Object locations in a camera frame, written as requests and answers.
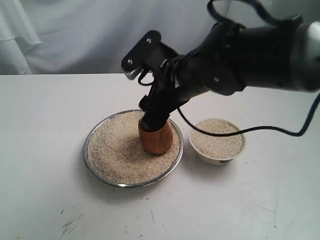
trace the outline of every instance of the wooden scoop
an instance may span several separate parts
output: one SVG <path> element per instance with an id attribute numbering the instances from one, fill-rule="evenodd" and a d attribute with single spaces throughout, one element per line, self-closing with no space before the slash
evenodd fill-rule
<path id="1" fill-rule="evenodd" d="M 164 154 L 166 153 L 174 140 L 174 136 L 168 121 L 166 121 L 163 128 L 158 131 L 147 132 L 139 128 L 139 137 L 143 148 L 150 154 Z"/>

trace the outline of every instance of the uncooked rice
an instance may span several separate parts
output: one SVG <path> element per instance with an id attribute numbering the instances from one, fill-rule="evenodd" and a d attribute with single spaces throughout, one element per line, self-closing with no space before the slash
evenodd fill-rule
<path id="1" fill-rule="evenodd" d="M 227 121 L 221 119 L 206 119 L 196 124 L 201 130 L 226 134 L 236 132 Z M 243 138 L 240 135 L 215 137 L 205 135 L 196 130 L 191 132 L 191 141 L 195 148 L 202 154 L 215 159 L 229 159 L 236 156 L 242 149 Z"/>
<path id="2" fill-rule="evenodd" d="M 173 143 L 162 155 L 147 153 L 139 139 L 141 111 L 118 114 L 94 131 L 87 147 L 88 162 L 102 178 L 117 184 L 140 184 L 160 176 L 178 157 L 180 140 L 171 126 Z"/>

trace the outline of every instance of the white table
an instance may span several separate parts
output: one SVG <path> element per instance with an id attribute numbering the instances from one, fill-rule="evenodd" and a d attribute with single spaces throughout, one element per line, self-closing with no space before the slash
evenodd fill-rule
<path id="1" fill-rule="evenodd" d="M 185 148 L 170 175 L 138 189 L 93 178 L 82 158 L 87 134 L 138 108 L 148 90 L 122 74 L 0 77 L 1 240 L 319 239 L 320 109 L 303 137 L 248 133 L 244 154 L 225 166 L 195 156 L 174 112 Z M 203 94 L 182 110 L 193 123 L 217 117 L 297 131 L 314 98 L 247 88 Z"/>

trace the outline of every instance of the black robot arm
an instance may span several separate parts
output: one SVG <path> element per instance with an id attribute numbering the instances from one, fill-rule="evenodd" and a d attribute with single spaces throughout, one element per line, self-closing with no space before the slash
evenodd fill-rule
<path id="1" fill-rule="evenodd" d="M 301 16 L 277 20 L 256 0 L 252 5 L 269 26 L 245 28 L 207 9 L 218 21 L 205 40 L 186 55 L 177 54 L 149 31 L 124 57 L 127 77 L 151 85 L 139 103 L 145 114 L 140 127 L 161 129 L 170 113 L 189 99 L 213 91 L 229 96 L 245 87 L 314 92 L 320 88 L 320 23 L 303 24 Z M 142 83 L 151 71 L 154 81 Z"/>

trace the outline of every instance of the white ceramic bowl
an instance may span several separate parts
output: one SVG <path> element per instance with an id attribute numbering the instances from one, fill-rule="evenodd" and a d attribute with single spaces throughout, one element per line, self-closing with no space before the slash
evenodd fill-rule
<path id="1" fill-rule="evenodd" d="M 240 128 L 236 125 L 234 125 L 232 122 L 229 122 L 227 120 L 224 120 L 224 119 L 220 119 L 220 118 L 207 118 L 207 119 L 204 119 L 204 120 L 201 120 L 199 122 L 196 123 L 196 125 L 202 121 L 205 121 L 205 120 L 208 120 L 208 119 L 217 119 L 217 120 L 223 120 L 225 122 L 227 122 L 231 127 L 235 128 L 237 131 L 240 130 Z M 242 147 L 241 147 L 241 150 L 238 152 L 238 154 L 232 156 L 232 157 L 229 157 L 229 158 L 214 158 L 214 157 L 211 157 L 211 156 L 208 156 L 208 155 L 205 155 L 203 154 L 202 152 L 200 152 L 195 144 L 193 143 L 192 141 L 192 132 L 195 131 L 194 129 L 191 129 L 190 132 L 189 132 L 189 141 L 191 143 L 191 146 L 193 147 L 193 149 L 195 150 L 197 156 L 204 162 L 208 163 L 208 164 L 212 164 L 212 165 L 225 165 L 225 164 L 228 164 L 230 163 L 233 159 L 239 157 L 245 150 L 246 148 L 246 144 L 247 144 L 247 141 L 246 141 L 246 137 L 241 134 L 240 136 L 242 137 Z"/>

